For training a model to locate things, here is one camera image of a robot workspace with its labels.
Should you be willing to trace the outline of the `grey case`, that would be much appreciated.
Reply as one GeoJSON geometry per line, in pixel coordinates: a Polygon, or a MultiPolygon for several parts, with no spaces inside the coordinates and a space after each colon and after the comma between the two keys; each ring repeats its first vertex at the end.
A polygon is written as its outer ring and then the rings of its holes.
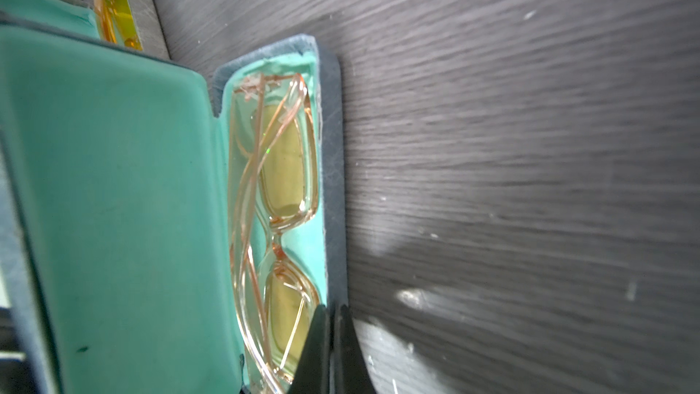
{"type": "Polygon", "coordinates": [[[320,202],[283,237],[331,317],[347,305],[340,64],[309,35],[185,67],[1,18],[1,264],[42,393],[253,393],[228,219],[237,81],[309,90],[320,202]]]}

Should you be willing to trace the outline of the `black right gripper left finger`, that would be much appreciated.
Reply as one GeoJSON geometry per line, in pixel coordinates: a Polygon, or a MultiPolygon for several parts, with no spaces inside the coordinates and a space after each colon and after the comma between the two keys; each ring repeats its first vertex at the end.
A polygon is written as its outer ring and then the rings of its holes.
{"type": "Polygon", "coordinates": [[[326,306],[316,308],[288,394],[328,394],[331,317],[326,306]]]}

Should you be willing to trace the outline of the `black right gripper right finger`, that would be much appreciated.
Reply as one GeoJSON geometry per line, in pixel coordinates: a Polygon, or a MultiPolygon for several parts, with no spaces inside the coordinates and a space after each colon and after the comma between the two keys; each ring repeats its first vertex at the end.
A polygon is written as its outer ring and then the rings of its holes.
{"type": "Polygon", "coordinates": [[[333,382],[336,394],[376,394],[348,305],[335,310],[333,382]]]}

